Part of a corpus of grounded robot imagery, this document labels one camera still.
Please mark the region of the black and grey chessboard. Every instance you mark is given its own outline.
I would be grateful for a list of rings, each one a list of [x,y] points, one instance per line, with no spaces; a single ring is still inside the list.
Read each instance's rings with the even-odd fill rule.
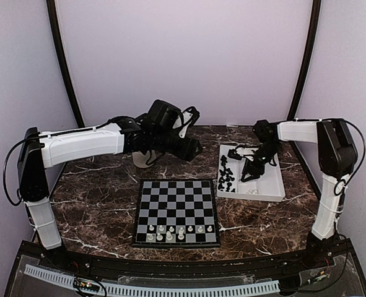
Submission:
[[[149,231],[152,225],[155,230]],[[166,240],[170,227],[173,239]],[[197,229],[202,226],[203,232]],[[178,230],[185,229],[180,241]],[[163,240],[157,241],[157,233]],[[147,234],[154,240],[147,241]],[[143,179],[140,182],[132,246],[135,248],[218,248],[220,247],[216,197],[211,179]]]

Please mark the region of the white king chess piece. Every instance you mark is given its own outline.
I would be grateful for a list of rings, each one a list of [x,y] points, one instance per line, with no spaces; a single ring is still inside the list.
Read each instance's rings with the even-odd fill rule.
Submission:
[[[178,236],[177,238],[182,241],[185,237],[185,229],[183,227],[180,227],[180,229],[178,230]]]

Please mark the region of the white queen chess piece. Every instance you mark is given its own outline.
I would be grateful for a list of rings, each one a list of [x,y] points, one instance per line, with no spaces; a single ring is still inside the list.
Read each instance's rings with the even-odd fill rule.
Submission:
[[[173,235],[170,231],[166,232],[166,240],[167,241],[171,241],[173,239]]]

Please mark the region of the white rook chess piece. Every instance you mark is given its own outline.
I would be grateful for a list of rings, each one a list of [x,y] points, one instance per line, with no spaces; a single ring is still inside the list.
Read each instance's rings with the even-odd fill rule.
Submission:
[[[154,235],[153,234],[147,234],[147,241],[152,242],[153,240],[154,240]]]

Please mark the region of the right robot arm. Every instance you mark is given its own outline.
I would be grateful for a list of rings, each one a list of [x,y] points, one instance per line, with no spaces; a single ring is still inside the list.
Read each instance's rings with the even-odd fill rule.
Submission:
[[[270,123],[259,120],[253,132],[261,145],[246,157],[242,182],[259,179],[265,166],[274,159],[282,142],[307,142],[317,145],[322,172],[320,205],[311,234],[320,241],[336,233],[344,208],[346,187],[354,175],[358,152],[344,119],[293,120]]]

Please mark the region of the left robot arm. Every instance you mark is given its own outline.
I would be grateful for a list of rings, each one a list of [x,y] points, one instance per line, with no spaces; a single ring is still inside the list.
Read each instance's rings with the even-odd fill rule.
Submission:
[[[59,270],[72,264],[70,253],[62,246],[45,170],[69,161],[96,155],[117,155],[151,151],[170,153],[180,160],[192,161],[203,148],[186,136],[192,120],[182,116],[156,120],[148,114],[137,118],[118,116],[105,124],[82,129],[40,133],[27,130],[17,162],[19,202],[24,203],[32,219],[47,258]]]

